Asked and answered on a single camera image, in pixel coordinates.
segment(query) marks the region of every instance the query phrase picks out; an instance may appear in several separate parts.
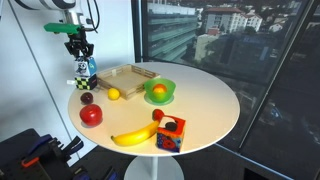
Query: table pedestal base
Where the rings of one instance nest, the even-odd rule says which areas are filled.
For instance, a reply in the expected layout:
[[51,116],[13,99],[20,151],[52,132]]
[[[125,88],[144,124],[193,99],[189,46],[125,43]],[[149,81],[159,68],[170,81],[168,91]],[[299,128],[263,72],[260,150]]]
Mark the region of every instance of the table pedestal base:
[[183,172],[173,157],[136,157],[128,166],[125,180],[183,180]]

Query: window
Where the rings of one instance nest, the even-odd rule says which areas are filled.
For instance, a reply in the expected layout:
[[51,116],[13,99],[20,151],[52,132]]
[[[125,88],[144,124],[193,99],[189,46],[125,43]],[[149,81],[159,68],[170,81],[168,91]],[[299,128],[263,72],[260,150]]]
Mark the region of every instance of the window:
[[[261,24],[234,30],[228,26],[230,12],[223,9],[215,12],[198,1],[180,1],[179,6],[154,2],[141,1],[142,53],[137,57],[141,54],[143,61],[186,64],[219,77],[235,92],[241,112],[236,127],[218,143],[289,177],[312,179],[320,162],[316,154],[320,152],[320,82],[316,78],[320,77],[320,37],[317,27],[309,26],[307,33],[306,19],[320,24],[319,13],[313,16],[318,4],[308,0],[296,1],[295,6],[282,0],[254,1]],[[229,1],[212,3],[219,8]],[[243,0],[241,5],[251,3]],[[200,26],[195,8],[203,8]],[[209,20],[209,13],[230,18],[222,18],[220,34],[197,48],[197,41],[208,38],[206,33],[215,23],[215,19]],[[287,16],[282,28],[256,32],[273,27],[270,17],[277,14]],[[251,19],[244,18],[250,24]],[[168,29],[154,34],[152,30],[160,25]],[[303,35],[305,30],[312,38]]]

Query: black cable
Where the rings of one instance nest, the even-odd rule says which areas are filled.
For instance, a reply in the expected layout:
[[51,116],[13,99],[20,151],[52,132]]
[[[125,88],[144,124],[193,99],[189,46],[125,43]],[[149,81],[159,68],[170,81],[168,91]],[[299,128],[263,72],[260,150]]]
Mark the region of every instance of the black cable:
[[100,13],[99,13],[99,8],[98,8],[98,5],[97,5],[97,2],[96,0],[94,0],[94,4],[96,6],[96,12],[97,12],[97,16],[98,16],[98,22],[97,22],[97,26],[94,25],[94,21],[93,21],[93,18],[92,18],[92,12],[91,12],[91,6],[90,6],[90,3],[89,3],[89,0],[87,0],[87,4],[88,4],[88,10],[89,10],[89,15],[90,15],[90,18],[91,18],[91,21],[92,21],[92,29],[86,29],[86,31],[95,31],[96,33],[98,33],[97,29],[100,25]]

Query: wooden tray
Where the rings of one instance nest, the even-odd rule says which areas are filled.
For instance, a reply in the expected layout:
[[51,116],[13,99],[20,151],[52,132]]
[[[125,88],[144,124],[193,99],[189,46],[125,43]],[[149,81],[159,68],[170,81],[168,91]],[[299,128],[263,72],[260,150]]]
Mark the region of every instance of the wooden tray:
[[160,74],[129,64],[97,73],[100,86],[118,89],[126,100],[143,92],[143,84],[155,77],[160,77]]

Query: toy block cube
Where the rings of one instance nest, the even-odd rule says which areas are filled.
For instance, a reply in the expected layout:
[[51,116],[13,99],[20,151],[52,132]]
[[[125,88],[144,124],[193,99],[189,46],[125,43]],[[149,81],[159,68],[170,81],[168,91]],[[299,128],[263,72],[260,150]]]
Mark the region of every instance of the toy block cube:
[[92,90],[98,84],[97,75],[91,77],[75,77],[76,86],[78,89]]
[[93,57],[78,57],[74,61],[74,71],[76,75],[81,77],[90,77],[97,72],[97,65]]
[[172,152],[180,152],[186,121],[174,116],[166,116],[174,122],[166,123],[166,127],[158,127],[157,147]]

